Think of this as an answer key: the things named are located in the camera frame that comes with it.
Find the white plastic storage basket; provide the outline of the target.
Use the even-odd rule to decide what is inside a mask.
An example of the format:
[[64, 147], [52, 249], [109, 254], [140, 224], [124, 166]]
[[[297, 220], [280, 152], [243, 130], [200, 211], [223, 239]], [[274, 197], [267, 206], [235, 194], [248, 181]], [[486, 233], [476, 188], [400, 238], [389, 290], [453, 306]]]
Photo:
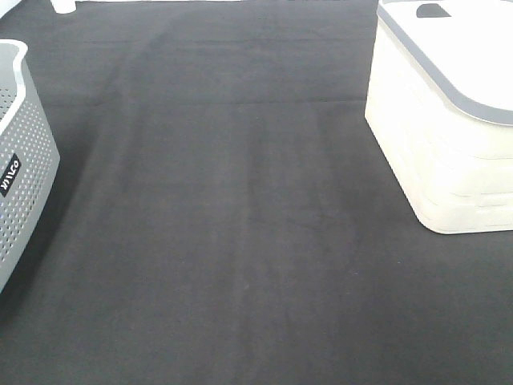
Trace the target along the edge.
[[380, 1], [365, 118], [418, 220], [512, 227], [512, 4]]

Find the black table cloth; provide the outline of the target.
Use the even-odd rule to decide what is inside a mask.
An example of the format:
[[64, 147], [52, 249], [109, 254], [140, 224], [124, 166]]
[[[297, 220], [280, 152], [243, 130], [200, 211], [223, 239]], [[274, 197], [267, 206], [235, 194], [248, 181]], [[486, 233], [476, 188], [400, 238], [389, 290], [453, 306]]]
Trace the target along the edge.
[[374, 1], [24, 1], [61, 161], [4, 384], [509, 384], [512, 235], [421, 225], [365, 118]]

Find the white cylinder object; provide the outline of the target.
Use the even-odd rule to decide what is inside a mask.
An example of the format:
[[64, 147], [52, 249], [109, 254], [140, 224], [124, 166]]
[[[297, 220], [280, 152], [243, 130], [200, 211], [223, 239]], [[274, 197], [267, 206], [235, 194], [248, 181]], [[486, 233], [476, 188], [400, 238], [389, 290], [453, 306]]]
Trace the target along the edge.
[[50, 0], [57, 14], [70, 14], [76, 11], [75, 0]]

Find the grey perforated laundry basket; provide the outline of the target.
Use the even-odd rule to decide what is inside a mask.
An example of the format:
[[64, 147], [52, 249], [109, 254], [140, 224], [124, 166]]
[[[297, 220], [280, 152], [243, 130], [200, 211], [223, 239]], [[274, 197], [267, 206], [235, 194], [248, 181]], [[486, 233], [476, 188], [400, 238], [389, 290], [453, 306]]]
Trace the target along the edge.
[[60, 161], [27, 52], [22, 41], [1, 41], [1, 287], [34, 232]]

